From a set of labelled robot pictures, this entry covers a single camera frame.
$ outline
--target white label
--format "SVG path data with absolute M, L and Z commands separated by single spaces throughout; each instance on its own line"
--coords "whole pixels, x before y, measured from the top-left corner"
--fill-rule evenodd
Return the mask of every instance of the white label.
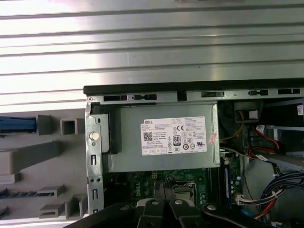
M 303 105 L 298 105 L 298 115 L 303 115 Z
M 261 134 L 264 134 L 265 125 L 258 125 L 256 126 L 256 130 Z
M 264 157 L 263 155 L 261 154 L 257 154 L 256 157 L 259 159 L 259 160 L 262 160 L 262 161 L 268 161 L 268 159 L 266 157 Z
M 207 151 L 204 116 L 144 120 L 141 137 L 142 155 Z

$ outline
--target white connector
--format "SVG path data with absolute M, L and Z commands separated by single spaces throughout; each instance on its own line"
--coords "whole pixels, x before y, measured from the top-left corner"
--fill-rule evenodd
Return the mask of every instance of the white connector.
M 244 198 L 244 195 L 239 193 L 239 192 L 235 192 L 234 193 L 234 201 L 238 206 L 243 206 L 244 203 L 241 202 L 240 198 Z

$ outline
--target motherboard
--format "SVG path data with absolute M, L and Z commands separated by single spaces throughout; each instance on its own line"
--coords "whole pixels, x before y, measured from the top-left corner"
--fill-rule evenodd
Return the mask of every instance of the motherboard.
M 228 164 L 221 164 L 219 176 L 213 179 L 218 187 L 212 188 L 211 169 L 186 169 L 164 171 L 139 171 L 110 173 L 105 176 L 105 206 L 116 202 L 128 202 L 136 206 L 146 198 L 154 198 L 154 185 L 157 182 L 173 182 L 173 191 L 177 199 L 191 200 L 202 208 L 210 202 L 217 202 L 213 195 L 219 195 L 223 204 L 231 208 L 233 195 L 241 192 L 241 171 L 239 157 L 230 157 Z
M 131 204 L 145 198 L 153 198 L 154 183 L 174 180 L 174 194 L 177 199 L 192 200 L 197 207 L 208 202 L 207 169 L 143 171 L 127 173 L 130 183 Z

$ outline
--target corrugated metal panel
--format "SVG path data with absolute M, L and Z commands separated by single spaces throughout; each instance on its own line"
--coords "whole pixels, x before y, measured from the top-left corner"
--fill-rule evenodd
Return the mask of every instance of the corrugated metal panel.
M 299 78 L 302 0 L 0 1 L 0 112 L 80 108 L 82 87 Z

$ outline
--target metal screw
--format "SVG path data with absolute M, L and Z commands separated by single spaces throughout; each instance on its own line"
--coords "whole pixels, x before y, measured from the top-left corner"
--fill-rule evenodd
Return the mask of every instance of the metal screw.
M 208 209 L 208 210 L 216 210 L 217 207 L 214 206 L 214 205 L 208 205 L 208 206 L 207 206 L 207 209 Z
M 177 201 L 175 201 L 175 204 L 180 205 L 180 204 L 182 204 L 182 201 L 181 200 L 177 200 Z
M 127 206 L 122 206 L 122 207 L 120 208 L 120 210 L 128 210 L 128 207 L 127 207 Z

